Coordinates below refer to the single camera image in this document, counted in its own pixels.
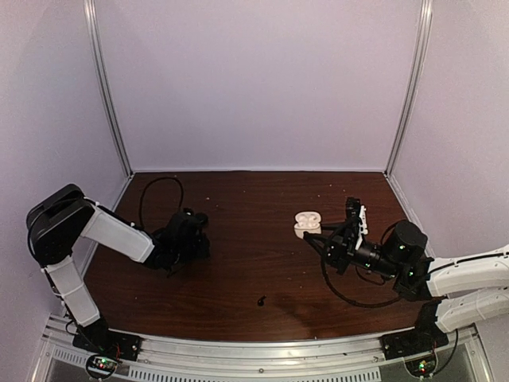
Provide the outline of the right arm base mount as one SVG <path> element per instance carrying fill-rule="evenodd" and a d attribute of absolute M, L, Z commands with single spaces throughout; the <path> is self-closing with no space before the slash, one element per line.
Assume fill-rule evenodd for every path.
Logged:
<path fill-rule="evenodd" d="M 390 333 L 380 338 L 386 360 L 409 357 L 419 353 L 431 352 L 449 343 L 448 335 L 439 329 L 409 329 Z"/>

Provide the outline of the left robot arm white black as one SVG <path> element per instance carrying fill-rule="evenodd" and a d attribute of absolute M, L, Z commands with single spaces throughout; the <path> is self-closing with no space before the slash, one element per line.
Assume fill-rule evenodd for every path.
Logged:
<path fill-rule="evenodd" d="M 207 225 L 206 214 L 179 209 L 165 227 L 149 233 L 86 197 L 78 185 L 67 184 L 28 212 L 27 246 L 75 323 L 85 328 L 84 341 L 107 353 L 115 338 L 98 323 L 102 314 L 73 258 L 76 245 L 87 240 L 149 269 L 172 271 L 209 257 Z"/>

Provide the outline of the aluminium frame post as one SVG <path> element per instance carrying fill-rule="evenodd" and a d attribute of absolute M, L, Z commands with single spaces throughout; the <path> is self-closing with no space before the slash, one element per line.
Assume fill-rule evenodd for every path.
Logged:
<path fill-rule="evenodd" d="M 421 10 L 418 18 L 416 41 L 414 44 L 414 55 L 410 66 L 410 76 L 406 87 L 401 114 L 398 120 L 398 127 L 394 137 L 390 156 L 387 161 L 384 174 L 387 179 L 392 177 L 402 144 L 410 123 L 411 113 L 417 97 L 418 85 L 422 77 L 425 58 L 429 46 L 429 36 L 433 22 L 433 1 L 422 0 Z"/>
<path fill-rule="evenodd" d="M 108 81 L 107 67 L 103 56 L 103 49 L 100 38 L 96 4 L 93 0 L 84 0 L 83 5 L 87 31 L 91 42 L 91 54 L 94 61 L 95 72 L 99 85 L 99 94 L 103 102 L 107 124 L 111 133 L 116 154 L 119 157 L 122 171 L 126 177 L 131 177 L 134 172 L 130 165 L 125 143 L 122 138 L 122 133 L 120 131 L 119 121 L 111 93 L 111 87 Z"/>

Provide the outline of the left circuit board with leds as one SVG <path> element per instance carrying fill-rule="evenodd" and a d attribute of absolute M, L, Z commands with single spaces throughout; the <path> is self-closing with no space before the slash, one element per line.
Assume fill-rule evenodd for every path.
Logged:
<path fill-rule="evenodd" d="M 101 356 L 99 354 L 92 354 L 85 362 L 85 371 L 94 379 L 105 379 L 112 376 L 119 366 L 117 360 Z"/>

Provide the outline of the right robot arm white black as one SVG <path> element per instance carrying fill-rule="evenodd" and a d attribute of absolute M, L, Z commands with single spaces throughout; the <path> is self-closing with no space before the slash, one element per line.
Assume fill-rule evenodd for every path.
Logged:
<path fill-rule="evenodd" d="M 508 248 L 456 258 L 425 255 L 426 235 L 408 220 L 390 225 L 379 243 L 365 241 L 360 219 L 350 217 L 322 227 L 318 222 L 296 222 L 295 235 L 319 255 L 321 274 L 329 290 L 347 304 L 379 309 L 402 300 L 423 303 L 419 318 L 408 333 L 408 345 L 426 350 L 438 331 L 451 333 L 473 323 L 508 312 Z M 339 292 L 328 276 L 332 267 L 343 274 L 360 267 L 391 282 L 396 297 L 383 302 L 359 302 Z"/>

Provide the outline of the left aluminium frame post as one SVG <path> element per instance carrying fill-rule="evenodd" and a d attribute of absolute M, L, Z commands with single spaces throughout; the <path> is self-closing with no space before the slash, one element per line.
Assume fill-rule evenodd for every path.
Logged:
<path fill-rule="evenodd" d="M 103 49 L 100 38 L 96 4 L 93 0 L 84 0 L 83 5 L 87 31 L 91 42 L 91 54 L 94 61 L 95 72 L 99 85 L 99 94 L 103 102 L 107 124 L 111 133 L 116 154 L 119 157 L 122 171 L 126 177 L 131 177 L 134 172 L 130 165 L 125 143 L 122 138 L 122 133 L 120 131 L 119 121 L 111 93 L 111 87 L 108 81 L 107 67 L 103 56 Z"/>

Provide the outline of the front aluminium rail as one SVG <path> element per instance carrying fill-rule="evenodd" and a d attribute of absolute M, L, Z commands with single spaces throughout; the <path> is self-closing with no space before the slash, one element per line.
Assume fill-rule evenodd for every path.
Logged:
<path fill-rule="evenodd" d="M 93 351 L 72 346 L 74 328 L 67 324 L 66 318 L 50 316 L 28 381 L 101 381 L 85 369 Z M 428 354 L 385 357 L 381 336 L 401 331 L 283 342 L 139 334 L 137 360 L 122 360 L 105 381 L 494 381 L 475 326 L 459 332 L 453 358 L 429 379 L 409 371 Z"/>

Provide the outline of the right circuit board with leds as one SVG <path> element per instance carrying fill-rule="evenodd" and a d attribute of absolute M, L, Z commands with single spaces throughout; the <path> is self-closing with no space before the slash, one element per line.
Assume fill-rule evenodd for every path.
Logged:
<path fill-rule="evenodd" d="M 426 378 L 437 368 L 437 358 L 432 355 L 405 361 L 406 371 L 413 377 Z"/>

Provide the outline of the circuit board with leds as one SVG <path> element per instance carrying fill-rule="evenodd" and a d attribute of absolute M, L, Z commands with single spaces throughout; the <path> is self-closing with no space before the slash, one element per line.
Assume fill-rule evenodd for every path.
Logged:
<path fill-rule="evenodd" d="M 406 371 L 413 377 L 426 378 L 437 368 L 437 358 L 432 355 L 405 361 Z"/>
<path fill-rule="evenodd" d="M 85 362 L 85 371 L 94 379 L 105 379 L 112 376 L 119 366 L 117 360 L 101 356 L 99 354 L 92 354 Z"/>

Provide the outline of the black round cap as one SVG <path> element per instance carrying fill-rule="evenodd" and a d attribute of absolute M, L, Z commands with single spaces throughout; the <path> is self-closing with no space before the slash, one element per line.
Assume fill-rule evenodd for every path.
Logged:
<path fill-rule="evenodd" d="M 208 215 L 202 212 L 199 212 L 195 215 L 195 218 L 199 221 L 202 227 L 206 227 L 209 222 Z"/>

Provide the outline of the right aluminium frame post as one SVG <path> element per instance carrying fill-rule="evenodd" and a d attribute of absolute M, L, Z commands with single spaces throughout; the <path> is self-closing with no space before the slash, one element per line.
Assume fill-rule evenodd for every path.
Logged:
<path fill-rule="evenodd" d="M 410 123 L 411 113 L 417 97 L 418 85 L 422 77 L 425 58 L 429 46 L 429 36 L 433 22 L 433 1 L 422 0 L 421 10 L 418 18 L 416 41 L 414 44 L 414 55 L 410 66 L 410 76 L 406 87 L 401 114 L 398 120 L 398 127 L 394 137 L 390 156 L 387 161 L 384 174 L 387 179 L 392 177 L 402 144 Z"/>

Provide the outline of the white earbud charging case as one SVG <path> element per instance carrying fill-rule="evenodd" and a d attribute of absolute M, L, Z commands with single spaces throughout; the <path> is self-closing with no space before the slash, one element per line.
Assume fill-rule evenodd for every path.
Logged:
<path fill-rule="evenodd" d="M 303 239 L 304 234 L 321 234 L 321 215 L 314 211 L 299 212 L 295 215 L 294 233 L 297 238 Z"/>

